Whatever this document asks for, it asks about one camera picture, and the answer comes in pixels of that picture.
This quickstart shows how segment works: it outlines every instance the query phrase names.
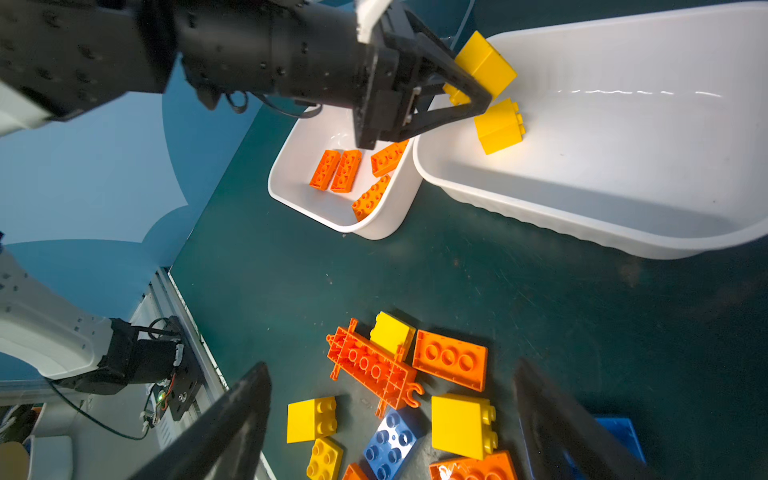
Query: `red wire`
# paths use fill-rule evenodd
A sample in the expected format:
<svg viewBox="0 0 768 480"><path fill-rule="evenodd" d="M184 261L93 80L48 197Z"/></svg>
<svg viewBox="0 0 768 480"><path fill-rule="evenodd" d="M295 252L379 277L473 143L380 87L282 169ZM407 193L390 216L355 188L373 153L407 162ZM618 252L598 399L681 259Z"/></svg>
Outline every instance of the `red wire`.
<svg viewBox="0 0 768 480"><path fill-rule="evenodd" d="M170 391L174 389L174 383L176 382L176 374L170 378L170 386L168 387L168 391L165 394L165 402L163 404L163 411L165 412L165 409L168 408L168 397L170 396Z"/></svg>

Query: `orange toy brick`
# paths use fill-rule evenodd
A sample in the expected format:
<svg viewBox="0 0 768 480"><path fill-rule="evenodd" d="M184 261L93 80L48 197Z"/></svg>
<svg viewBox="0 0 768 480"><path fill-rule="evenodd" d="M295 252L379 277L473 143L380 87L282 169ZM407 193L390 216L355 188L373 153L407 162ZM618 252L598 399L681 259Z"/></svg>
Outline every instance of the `orange toy brick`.
<svg viewBox="0 0 768 480"><path fill-rule="evenodd" d="M384 150L371 156L371 167L373 167L373 176L381 177L397 168L402 154L406 151L408 141L401 141L398 144L391 144Z"/></svg>
<svg viewBox="0 0 768 480"><path fill-rule="evenodd" d="M485 390L488 349L419 330L416 333L413 368L482 392Z"/></svg>
<svg viewBox="0 0 768 480"><path fill-rule="evenodd" d="M515 467L509 452L501 451L488 455L484 460L474 458L454 458L447 462L433 463L429 466L432 480L517 480Z"/></svg>
<svg viewBox="0 0 768 480"><path fill-rule="evenodd" d="M379 397L376 416L384 418L386 407L399 410L404 406L417 409L421 403L413 399L413 393L424 395L424 387L414 382L416 371L406 365L402 359L406 351L398 348L393 359L384 350L355 333L357 320L349 321L349 328L340 326L336 335L328 335L330 345L328 358L336 365L331 372L331 380L339 379L339 372L344 370L355 380L362 383L374 395Z"/></svg>
<svg viewBox="0 0 768 480"><path fill-rule="evenodd" d="M363 218L368 217L376 209L388 185L389 175L384 175L352 204L352 210L355 211L357 221L362 221Z"/></svg>
<svg viewBox="0 0 768 480"><path fill-rule="evenodd" d="M326 150L323 154L323 158L320 159L320 163L317 165L317 170L312 176L310 181L310 187L317 190L325 190L328 188L328 184L331 183L333 178L333 172L336 171L336 166L339 164L341 154L335 150Z"/></svg>
<svg viewBox="0 0 768 480"><path fill-rule="evenodd" d="M338 194L348 194L352 191L352 184L355 183L357 169L360 166L362 153L360 150L349 150L344 152L339 163L339 170L331 184L331 191Z"/></svg>
<svg viewBox="0 0 768 480"><path fill-rule="evenodd" d="M368 477L363 473L360 465L356 463L350 463L344 472L344 476L341 480L368 480Z"/></svg>

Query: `dark green tabletop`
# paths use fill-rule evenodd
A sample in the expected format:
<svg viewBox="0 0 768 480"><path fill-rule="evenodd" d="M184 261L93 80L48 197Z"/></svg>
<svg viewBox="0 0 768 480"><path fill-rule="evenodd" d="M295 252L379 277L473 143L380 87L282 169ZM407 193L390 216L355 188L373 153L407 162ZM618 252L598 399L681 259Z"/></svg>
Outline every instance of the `dark green tabletop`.
<svg viewBox="0 0 768 480"><path fill-rule="evenodd" d="M615 15L587 3L592 18ZM479 29L488 25L490 35L548 18L521 8L527 21L479 2ZM460 204L426 182L392 236L343 236L266 191L292 126L259 112L172 270L229 381L256 361L269 365L264 453L279 480L305 478L310 458L311 443L285 443L290 402L336 395L343 468L361 458L379 423L377 400L345 373L329 379L326 335L352 316L365 332L380 310L489 347L482 396L498 410L500 448L522 478L511 390L520 356L590 411L632 418L648 463L665 478L766 477L768 240L644 260ZM418 379L427 418L430 395L473 394ZM427 464L452 455L427 438L414 456L403 480L428 478Z"/></svg>

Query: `orange toy wagon chassis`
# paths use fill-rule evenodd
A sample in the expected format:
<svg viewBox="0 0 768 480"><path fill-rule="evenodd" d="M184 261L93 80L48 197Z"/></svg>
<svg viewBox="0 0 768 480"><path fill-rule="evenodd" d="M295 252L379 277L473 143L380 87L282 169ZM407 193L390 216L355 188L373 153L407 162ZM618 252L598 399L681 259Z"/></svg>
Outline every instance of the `orange toy wagon chassis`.
<svg viewBox="0 0 768 480"><path fill-rule="evenodd" d="M357 319L349 321L349 328L340 326L336 335L328 335L328 358L336 364L331 380L339 378L344 370L380 398L376 416L384 418L386 407L395 410L408 405L418 408L421 403L413 399L413 393L424 395L424 387L414 382L416 371L403 363L406 351L400 347L393 359L369 340L355 333Z"/></svg>

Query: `yellow round object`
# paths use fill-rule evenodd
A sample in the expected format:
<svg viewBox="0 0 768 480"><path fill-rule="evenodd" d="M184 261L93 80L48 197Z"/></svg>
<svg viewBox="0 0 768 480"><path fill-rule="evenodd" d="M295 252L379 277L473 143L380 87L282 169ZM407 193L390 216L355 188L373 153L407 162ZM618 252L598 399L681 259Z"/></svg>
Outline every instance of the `yellow round object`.
<svg viewBox="0 0 768 480"><path fill-rule="evenodd" d="M0 478L3 480L27 480L29 454L19 442L0 444Z"/></svg>

